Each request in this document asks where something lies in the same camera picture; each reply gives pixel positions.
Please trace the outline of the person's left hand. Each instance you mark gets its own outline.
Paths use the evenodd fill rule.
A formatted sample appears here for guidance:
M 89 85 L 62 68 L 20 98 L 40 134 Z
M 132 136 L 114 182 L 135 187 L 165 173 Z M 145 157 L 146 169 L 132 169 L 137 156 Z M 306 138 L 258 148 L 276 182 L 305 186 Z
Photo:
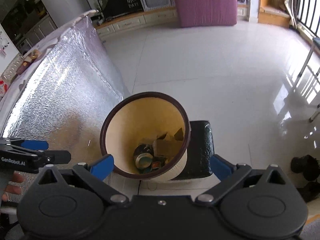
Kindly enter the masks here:
M 11 182 L 16 183 L 16 184 L 21 184 L 21 183 L 25 182 L 25 177 L 15 171 L 12 175 Z M 8 201 L 8 199 L 9 199 L 8 194 L 9 193 L 19 195 L 22 193 L 22 189 L 20 186 L 8 184 L 4 188 L 4 193 L 2 194 L 3 201 L 5 201 L 5 202 Z

